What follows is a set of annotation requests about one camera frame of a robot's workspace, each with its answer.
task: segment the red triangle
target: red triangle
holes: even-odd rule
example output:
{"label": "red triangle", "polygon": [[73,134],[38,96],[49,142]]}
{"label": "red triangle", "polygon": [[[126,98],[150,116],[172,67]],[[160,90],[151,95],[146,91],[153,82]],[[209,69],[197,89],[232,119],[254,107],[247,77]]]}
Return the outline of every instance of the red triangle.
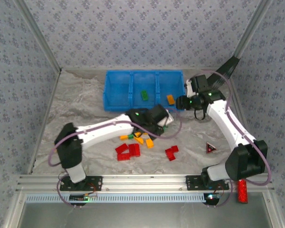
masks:
{"label": "red triangle", "polygon": [[217,149],[211,145],[209,142],[206,144],[206,153],[212,153],[216,151]]}

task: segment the marble surface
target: marble surface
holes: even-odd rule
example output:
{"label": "marble surface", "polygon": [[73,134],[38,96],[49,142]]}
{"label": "marble surface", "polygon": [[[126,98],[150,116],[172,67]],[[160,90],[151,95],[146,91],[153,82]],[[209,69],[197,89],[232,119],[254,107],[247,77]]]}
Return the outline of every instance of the marble surface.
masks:
{"label": "marble surface", "polygon": [[[183,70],[185,79],[197,73]],[[63,71],[50,109],[49,117],[39,147],[33,174],[58,174],[60,166],[48,165],[48,154],[63,125],[73,122],[75,126],[95,124],[117,116],[103,110],[102,93],[105,70]],[[227,86],[221,91],[228,97]],[[124,142],[113,138],[100,142],[83,152],[83,167],[87,174],[186,174],[200,173],[203,167],[220,163],[231,153],[227,140],[216,123],[208,116],[203,121],[194,118],[192,111],[181,112],[182,131],[171,140],[154,140],[154,147],[141,146],[141,156],[130,161],[117,161],[115,148]],[[175,120],[164,133],[173,134],[179,127]],[[206,154],[206,142],[218,150]],[[177,145],[176,159],[169,161],[165,149]]]}

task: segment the patterned wallpaper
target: patterned wallpaper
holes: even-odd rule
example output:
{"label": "patterned wallpaper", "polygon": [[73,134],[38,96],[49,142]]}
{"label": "patterned wallpaper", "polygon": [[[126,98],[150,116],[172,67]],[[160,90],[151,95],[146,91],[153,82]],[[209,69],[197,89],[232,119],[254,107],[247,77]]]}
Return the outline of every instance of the patterned wallpaper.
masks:
{"label": "patterned wallpaper", "polygon": [[27,171],[55,72],[12,0],[0,0],[0,227]]}
{"label": "patterned wallpaper", "polygon": [[26,0],[61,67],[220,66],[259,0]]}
{"label": "patterned wallpaper", "polygon": [[271,5],[233,75],[251,132],[268,144],[285,213],[285,0]]}

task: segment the yellow block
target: yellow block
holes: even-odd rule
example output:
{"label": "yellow block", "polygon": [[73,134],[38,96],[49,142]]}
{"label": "yellow block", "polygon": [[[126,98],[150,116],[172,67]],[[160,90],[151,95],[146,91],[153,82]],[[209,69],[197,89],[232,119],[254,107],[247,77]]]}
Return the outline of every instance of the yellow block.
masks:
{"label": "yellow block", "polygon": [[146,144],[147,144],[148,149],[150,149],[154,146],[152,139],[147,139]]}
{"label": "yellow block", "polygon": [[173,98],[172,95],[168,95],[168,96],[167,96],[167,99],[168,99],[168,102],[169,102],[170,105],[175,104],[175,101],[174,101],[174,98]]}
{"label": "yellow block", "polygon": [[134,137],[134,139],[141,145],[143,145],[143,139],[142,138],[137,138],[137,137]]}
{"label": "yellow block", "polygon": [[122,135],[122,136],[120,136],[119,138],[120,138],[120,140],[127,140],[127,139],[128,139],[128,136],[127,136],[127,135]]}
{"label": "yellow block", "polygon": [[140,133],[140,132],[135,132],[134,135],[135,135],[136,137],[140,137],[140,136],[142,135],[142,133]]}

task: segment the red lego brick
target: red lego brick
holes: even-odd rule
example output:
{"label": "red lego brick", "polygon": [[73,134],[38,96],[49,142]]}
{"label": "red lego brick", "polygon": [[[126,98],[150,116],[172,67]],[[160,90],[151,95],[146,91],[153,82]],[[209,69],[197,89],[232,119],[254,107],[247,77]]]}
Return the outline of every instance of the red lego brick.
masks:
{"label": "red lego brick", "polygon": [[171,151],[172,151],[173,153],[178,152],[178,151],[179,151],[179,148],[178,148],[177,146],[172,146],[172,147],[171,147]]}
{"label": "red lego brick", "polygon": [[138,143],[129,144],[129,154],[131,157],[139,157],[141,155],[141,150]]}
{"label": "red lego brick", "polygon": [[166,151],[166,154],[167,154],[168,152],[173,153],[172,150],[171,150],[171,148],[168,148],[168,149],[166,149],[165,151]]}
{"label": "red lego brick", "polygon": [[117,155],[117,160],[120,161],[125,161],[125,160],[130,160],[130,153],[120,153]]}
{"label": "red lego brick", "polygon": [[173,161],[175,159],[174,153],[170,149],[166,150],[166,155],[170,161]]}
{"label": "red lego brick", "polygon": [[248,203],[247,184],[245,180],[238,180],[237,193],[237,199],[240,203]]}
{"label": "red lego brick", "polygon": [[127,144],[125,144],[125,143],[122,144],[121,146],[115,148],[117,154],[121,154],[122,152],[124,152],[124,151],[126,151],[126,150],[128,150],[128,149],[129,149],[129,147],[128,147]]}

